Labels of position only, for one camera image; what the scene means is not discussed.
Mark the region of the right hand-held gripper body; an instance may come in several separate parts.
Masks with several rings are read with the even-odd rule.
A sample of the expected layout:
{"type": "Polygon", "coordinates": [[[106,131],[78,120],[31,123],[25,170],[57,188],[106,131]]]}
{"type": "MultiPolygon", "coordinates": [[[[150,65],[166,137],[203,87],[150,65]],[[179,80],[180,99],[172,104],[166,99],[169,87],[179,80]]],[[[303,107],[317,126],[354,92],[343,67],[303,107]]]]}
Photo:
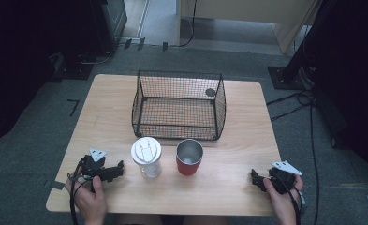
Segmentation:
{"type": "Polygon", "coordinates": [[[294,187],[295,176],[302,175],[302,172],[292,166],[289,162],[275,161],[271,163],[269,176],[276,191],[280,194],[287,193],[294,187]]]}

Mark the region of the black stand base with column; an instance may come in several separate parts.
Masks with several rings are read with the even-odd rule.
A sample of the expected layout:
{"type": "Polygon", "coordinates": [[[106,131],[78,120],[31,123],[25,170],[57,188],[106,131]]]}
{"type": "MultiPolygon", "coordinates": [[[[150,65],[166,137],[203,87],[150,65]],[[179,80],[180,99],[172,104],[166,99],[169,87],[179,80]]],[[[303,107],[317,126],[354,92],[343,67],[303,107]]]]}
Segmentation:
{"type": "Polygon", "coordinates": [[[289,22],[280,22],[272,28],[277,29],[277,40],[283,42],[286,52],[289,46],[294,46],[296,36],[304,28],[310,26],[300,46],[284,67],[268,67],[275,89],[303,90],[300,69],[313,65],[316,61],[316,42],[323,29],[329,0],[306,0],[306,5],[289,22]]]}

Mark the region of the black stand base plate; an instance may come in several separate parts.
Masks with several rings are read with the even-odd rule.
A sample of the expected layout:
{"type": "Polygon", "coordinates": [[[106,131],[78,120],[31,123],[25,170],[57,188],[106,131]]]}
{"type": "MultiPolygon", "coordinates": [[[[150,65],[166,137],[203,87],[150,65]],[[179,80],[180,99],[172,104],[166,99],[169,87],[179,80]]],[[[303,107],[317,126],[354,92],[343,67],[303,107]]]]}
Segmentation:
{"type": "Polygon", "coordinates": [[[64,56],[60,52],[51,55],[49,59],[54,67],[52,76],[54,82],[60,82],[63,79],[86,81],[93,69],[91,64],[83,64],[78,57],[64,56]]]}

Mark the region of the beige wooden partition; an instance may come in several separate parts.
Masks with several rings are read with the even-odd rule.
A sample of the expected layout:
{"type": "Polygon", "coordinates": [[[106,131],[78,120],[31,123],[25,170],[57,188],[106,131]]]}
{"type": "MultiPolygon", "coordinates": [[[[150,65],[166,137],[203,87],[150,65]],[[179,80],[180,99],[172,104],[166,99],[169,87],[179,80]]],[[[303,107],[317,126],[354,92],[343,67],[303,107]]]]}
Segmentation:
{"type": "Polygon", "coordinates": [[[270,23],[282,53],[304,25],[312,25],[322,0],[176,0],[182,17],[270,23]]]}

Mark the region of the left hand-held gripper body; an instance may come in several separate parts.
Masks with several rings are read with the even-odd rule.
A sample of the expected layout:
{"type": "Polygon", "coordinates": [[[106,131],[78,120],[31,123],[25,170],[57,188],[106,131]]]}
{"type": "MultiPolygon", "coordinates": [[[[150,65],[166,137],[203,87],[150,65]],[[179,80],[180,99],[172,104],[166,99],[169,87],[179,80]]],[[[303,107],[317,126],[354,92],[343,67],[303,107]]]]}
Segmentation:
{"type": "Polygon", "coordinates": [[[105,168],[107,153],[105,151],[91,148],[89,154],[85,155],[80,161],[81,177],[85,180],[92,180],[98,176],[101,181],[108,181],[111,179],[114,172],[118,172],[120,168],[117,166],[105,168]]]}

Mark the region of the person's right hand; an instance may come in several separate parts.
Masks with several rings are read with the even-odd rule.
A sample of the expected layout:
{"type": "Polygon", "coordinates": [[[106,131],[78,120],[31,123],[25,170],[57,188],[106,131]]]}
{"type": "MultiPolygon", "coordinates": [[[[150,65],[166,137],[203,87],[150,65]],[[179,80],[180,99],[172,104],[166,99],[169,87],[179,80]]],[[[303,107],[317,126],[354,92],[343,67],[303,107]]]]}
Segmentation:
{"type": "Polygon", "coordinates": [[[299,192],[303,188],[301,177],[299,175],[295,176],[294,188],[289,193],[285,194],[278,193],[268,178],[264,178],[263,183],[267,189],[267,197],[276,216],[276,224],[297,225],[297,217],[300,214],[296,212],[295,207],[300,204],[299,192]]]}

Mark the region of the clear cup with white lid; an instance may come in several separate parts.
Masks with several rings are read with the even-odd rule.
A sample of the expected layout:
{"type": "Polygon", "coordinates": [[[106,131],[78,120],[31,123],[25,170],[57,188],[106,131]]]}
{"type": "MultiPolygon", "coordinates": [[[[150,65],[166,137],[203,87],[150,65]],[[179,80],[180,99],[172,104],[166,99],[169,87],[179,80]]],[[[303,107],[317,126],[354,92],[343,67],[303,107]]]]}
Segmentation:
{"type": "Polygon", "coordinates": [[[152,137],[137,139],[131,147],[131,157],[145,178],[156,178],[161,173],[161,145],[152,137]]]}

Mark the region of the black cabinet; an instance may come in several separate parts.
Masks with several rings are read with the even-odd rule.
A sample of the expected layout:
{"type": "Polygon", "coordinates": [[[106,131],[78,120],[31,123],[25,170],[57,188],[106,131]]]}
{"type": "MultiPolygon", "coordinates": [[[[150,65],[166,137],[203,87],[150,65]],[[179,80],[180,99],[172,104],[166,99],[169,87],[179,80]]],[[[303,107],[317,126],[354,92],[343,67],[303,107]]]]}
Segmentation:
{"type": "Polygon", "coordinates": [[[113,53],[127,22],[124,0],[91,0],[100,51],[113,53]]]}

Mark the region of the red steel-lined cup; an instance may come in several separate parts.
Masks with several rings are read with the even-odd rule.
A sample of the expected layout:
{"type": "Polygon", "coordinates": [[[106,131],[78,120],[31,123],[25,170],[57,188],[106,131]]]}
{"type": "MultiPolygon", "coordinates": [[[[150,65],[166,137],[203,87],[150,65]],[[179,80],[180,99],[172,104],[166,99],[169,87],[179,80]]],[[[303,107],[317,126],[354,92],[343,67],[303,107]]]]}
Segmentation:
{"type": "Polygon", "coordinates": [[[203,157],[202,145],[193,139],[186,139],[179,142],[176,149],[177,169],[180,174],[194,174],[203,157]]]}

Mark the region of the black wire mesh basket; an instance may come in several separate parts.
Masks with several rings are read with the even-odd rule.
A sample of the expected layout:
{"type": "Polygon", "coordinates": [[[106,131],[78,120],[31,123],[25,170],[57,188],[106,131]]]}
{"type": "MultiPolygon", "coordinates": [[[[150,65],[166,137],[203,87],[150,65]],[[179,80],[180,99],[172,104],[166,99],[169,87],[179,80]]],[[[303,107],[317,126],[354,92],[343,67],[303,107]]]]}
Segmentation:
{"type": "Polygon", "coordinates": [[[216,141],[227,113],[223,76],[141,70],[131,124],[138,137],[216,141]]]}

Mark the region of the person's left hand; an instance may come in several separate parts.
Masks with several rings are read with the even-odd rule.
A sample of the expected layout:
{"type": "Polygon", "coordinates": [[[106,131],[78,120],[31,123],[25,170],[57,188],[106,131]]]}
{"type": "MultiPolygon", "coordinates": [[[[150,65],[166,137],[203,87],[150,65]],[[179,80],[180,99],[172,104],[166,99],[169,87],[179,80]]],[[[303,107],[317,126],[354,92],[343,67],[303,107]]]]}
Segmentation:
{"type": "Polygon", "coordinates": [[[65,189],[71,193],[71,187],[77,191],[74,199],[74,204],[79,209],[83,219],[84,225],[103,225],[105,216],[108,212],[108,204],[102,187],[102,182],[98,176],[92,180],[94,191],[87,187],[80,187],[80,183],[72,182],[67,179],[65,189]]]}

